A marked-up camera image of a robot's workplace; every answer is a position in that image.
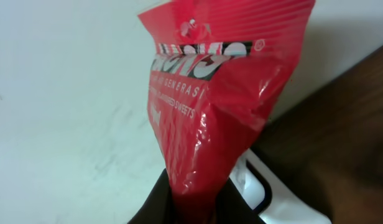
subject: white background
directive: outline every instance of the white background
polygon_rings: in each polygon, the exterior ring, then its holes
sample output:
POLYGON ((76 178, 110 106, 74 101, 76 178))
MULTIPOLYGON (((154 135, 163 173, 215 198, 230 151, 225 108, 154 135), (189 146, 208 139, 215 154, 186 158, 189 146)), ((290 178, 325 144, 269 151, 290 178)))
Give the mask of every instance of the white background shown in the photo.
MULTIPOLYGON (((155 2, 0 0, 0 224, 126 223, 164 168, 145 111, 155 2)), ((383 44, 383 0, 319 0, 277 117, 383 44)))

